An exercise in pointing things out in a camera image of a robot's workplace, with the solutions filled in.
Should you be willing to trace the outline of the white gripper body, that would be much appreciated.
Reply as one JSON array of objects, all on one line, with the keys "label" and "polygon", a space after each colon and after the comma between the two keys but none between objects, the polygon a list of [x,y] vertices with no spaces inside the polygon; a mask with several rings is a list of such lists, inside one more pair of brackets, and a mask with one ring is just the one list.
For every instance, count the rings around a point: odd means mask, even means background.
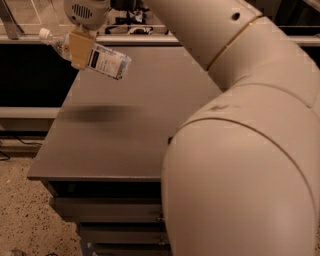
[{"label": "white gripper body", "polygon": [[63,0],[67,18],[74,25],[98,30],[106,21],[109,0]]}]

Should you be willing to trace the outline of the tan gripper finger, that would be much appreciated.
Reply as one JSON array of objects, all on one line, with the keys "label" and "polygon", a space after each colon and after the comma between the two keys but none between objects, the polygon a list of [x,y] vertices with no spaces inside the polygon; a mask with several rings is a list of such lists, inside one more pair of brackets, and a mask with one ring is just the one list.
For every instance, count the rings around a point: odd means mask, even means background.
[{"label": "tan gripper finger", "polygon": [[71,65],[74,68],[78,70],[86,68],[95,38],[95,31],[90,31],[83,27],[76,27],[69,33]]}]

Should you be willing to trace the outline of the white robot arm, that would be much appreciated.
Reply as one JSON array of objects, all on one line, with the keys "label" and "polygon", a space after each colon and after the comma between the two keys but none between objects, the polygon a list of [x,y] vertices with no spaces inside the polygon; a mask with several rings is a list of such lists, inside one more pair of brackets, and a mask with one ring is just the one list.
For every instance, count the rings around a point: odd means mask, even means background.
[{"label": "white robot arm", "polygon": [[319,70],[246,0],[144,0],[220,88],[171,140],[173,256],[315,256]]}]

